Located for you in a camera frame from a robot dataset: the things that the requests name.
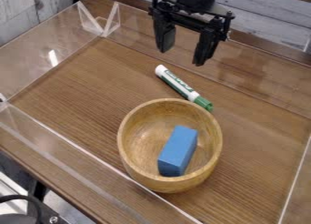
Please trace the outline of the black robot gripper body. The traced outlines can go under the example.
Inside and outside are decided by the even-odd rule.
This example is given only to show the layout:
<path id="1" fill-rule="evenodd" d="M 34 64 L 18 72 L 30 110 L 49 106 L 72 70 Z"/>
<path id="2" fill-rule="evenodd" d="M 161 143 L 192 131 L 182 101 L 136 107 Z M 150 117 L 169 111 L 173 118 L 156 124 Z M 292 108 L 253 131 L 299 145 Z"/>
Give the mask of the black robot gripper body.
<path id="1" fill-rule="evenodd" d="M 152 0 L 149 16 L 157 34 L 168 32 L 176 25 L 196 32 L 208 27 L 221 41 L 228 38 L 230 21 L 236 17 L 216 0 Z"/>

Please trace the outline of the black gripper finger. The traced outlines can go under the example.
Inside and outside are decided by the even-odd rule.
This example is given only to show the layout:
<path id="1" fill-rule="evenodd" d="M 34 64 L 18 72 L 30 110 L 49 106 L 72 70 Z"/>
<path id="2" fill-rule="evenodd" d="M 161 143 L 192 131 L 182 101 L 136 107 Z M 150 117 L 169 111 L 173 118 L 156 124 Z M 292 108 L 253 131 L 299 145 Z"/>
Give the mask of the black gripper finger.
<path id="1" fill-rule="evenodd" d="M 176 27 L 166 13 L 153 10 L 154 43 L 158 51 L 165 53 L 174 44 Z"/>
<path id="2" fill-rule="evenodd" d="M 214 49 L 218 45 L 218 36 L 213 29 L 205 27 L 198 36 L 192 63 L 202 66 L 205 61 L 212 58 Z"/>

